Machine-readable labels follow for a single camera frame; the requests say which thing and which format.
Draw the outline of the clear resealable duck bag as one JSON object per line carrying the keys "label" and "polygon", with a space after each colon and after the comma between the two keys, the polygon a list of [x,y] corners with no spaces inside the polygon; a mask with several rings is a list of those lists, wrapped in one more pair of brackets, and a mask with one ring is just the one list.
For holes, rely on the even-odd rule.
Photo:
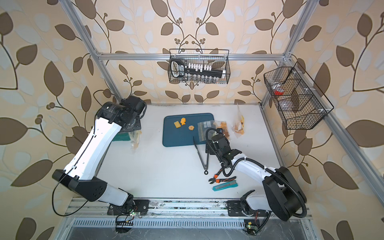
{"label": "clear resealable duck bag", "polygon": [[245,133],[245,119],[240,110],[239,105],[237,105],[237,115],[233,123],[232,130],[237,138],[241,137]]}

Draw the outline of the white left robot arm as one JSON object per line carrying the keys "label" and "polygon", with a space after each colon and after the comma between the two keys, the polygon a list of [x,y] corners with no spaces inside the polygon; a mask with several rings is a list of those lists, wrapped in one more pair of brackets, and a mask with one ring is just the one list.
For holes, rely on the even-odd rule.
{"label": "white left robot arm", "polygon": [[52,178],[70,191],[89,202],[105,202],[123,206],[133,196],[97,178],[100,162],[113,138],[120,132],[141,129],[141,118],[147,104],[138,97],[130,96],[119,104],[105,103],[97,112],[94,127],[73,159],[63,170],[55,170]]}

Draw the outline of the black tongs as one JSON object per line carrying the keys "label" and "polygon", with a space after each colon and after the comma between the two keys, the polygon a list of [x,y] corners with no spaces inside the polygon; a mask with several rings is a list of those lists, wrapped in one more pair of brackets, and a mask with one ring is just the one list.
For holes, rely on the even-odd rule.
{"label": "black tongs", "polygon": [[204,162],[194,137],[193,137],[193,143],[194,143],[194,146],[195,146],[195,148],[197,150],[197,153],[198,153],[199,159],[200,159],[200,161],[202,163],[202,166],[204,168],[204,174],[208,175],[209,174],[209,172],[208,172],[208,168],[209,168],[209,154],[207,154],[207,159]]}

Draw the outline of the stack of duck bags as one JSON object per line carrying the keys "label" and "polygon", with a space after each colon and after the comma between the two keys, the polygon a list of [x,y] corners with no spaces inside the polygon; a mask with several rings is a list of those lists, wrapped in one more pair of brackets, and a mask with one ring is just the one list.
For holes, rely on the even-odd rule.
{"label": "stack of duck bags", "polygon": [[142,131],[140,130],[129,132],[133,150],[136,150],[139,147],[141,133]]}

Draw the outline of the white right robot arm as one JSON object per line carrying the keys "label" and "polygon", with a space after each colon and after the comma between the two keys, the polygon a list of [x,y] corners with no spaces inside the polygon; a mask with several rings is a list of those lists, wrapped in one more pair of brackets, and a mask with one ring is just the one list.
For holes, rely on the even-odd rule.
{"label": "white right robot arm", "polygon": [[240,211],[253,216],[257,211],[274,213],[280,220],[307,216],[307,198],[292,173],[286,167],[272,168],[247,157],[242,151],[233,149],[222,129],[206,130],[206,151],[220,162],[220,174],[233,182],[234,171],[241,172],[263,186],[264,192],[246,192],[240,198]]}

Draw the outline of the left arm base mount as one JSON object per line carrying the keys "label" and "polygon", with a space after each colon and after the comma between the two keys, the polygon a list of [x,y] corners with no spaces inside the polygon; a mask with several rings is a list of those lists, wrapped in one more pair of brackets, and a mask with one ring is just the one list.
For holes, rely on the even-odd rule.
{"label": "left arm base mount", "polygon": [[145,216],[149,210],[150,200],[134,199],[129,195],[122,206],[109,205],[107,215],[115,217],[115,232],[125,234],[134,227],[134,219]]}

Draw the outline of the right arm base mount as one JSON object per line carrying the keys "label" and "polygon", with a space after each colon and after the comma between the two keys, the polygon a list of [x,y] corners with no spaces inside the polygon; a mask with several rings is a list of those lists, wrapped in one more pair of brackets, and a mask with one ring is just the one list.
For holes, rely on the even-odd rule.
{"label": "right arm base mount", "polygon": [[[249,236],[256,236],[266,225],[272,214],[271,211],[251,209],[246,198],[254,192],[255,190],[250,190],[240,200],[230,200],[225,203],[230,217],[254,217],[253,220],[245,223],[244,231]],[[262,222],[258,220],[259,213],[265,214],[265,219]]]}

